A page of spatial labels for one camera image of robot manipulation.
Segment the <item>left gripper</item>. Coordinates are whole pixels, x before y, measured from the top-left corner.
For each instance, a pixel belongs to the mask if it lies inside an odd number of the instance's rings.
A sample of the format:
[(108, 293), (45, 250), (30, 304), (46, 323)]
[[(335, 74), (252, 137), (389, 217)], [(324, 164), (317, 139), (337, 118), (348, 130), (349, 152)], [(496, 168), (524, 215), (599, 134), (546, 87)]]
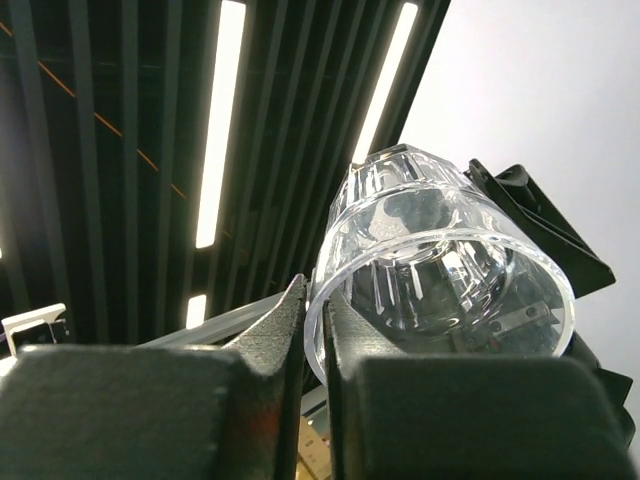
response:
[[(579, 299), (616, 282), (611, 268), (582, 239), (527, 170), (513, 165), (492, 175), (477, 159), (469, 161), (465, 175), (522, 230), (567, 276)], [(624, 441), (630, 446), (635, 422), (625, 402), (633, 380), (606, 370), (578, 333), (573, 333), (563, 355), (589, 369), (607, 394)]]

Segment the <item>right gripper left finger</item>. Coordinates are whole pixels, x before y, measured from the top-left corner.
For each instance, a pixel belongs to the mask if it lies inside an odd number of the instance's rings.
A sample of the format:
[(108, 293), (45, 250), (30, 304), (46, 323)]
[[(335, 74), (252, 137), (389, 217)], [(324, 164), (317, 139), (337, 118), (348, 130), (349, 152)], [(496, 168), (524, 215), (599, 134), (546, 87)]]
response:
[(1, 381), (5, 479), (291, 479), (306, 279), (230, 343), (30, 346)]

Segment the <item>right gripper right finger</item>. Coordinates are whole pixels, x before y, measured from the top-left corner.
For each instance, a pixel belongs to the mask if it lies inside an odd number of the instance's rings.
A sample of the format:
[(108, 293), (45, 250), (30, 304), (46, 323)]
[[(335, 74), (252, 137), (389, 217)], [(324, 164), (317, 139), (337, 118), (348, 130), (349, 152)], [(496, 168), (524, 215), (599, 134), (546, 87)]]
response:
[(627, 377), (587, 356), (398, 352), (323, 306), (337, 479), (626, 479)]

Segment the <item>clear faceted glass cup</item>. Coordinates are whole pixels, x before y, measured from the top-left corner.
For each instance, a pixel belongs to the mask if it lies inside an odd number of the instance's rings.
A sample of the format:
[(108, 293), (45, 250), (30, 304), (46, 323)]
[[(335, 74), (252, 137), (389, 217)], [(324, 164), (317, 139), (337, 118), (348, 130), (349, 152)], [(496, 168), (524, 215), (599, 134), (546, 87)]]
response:
[(575, 329), (557, 263), (454, 164), (406, 144), (350, 164), (330, 206), (305, 320), (319, 379), (332, 295), (404, 352), (557, 357)]

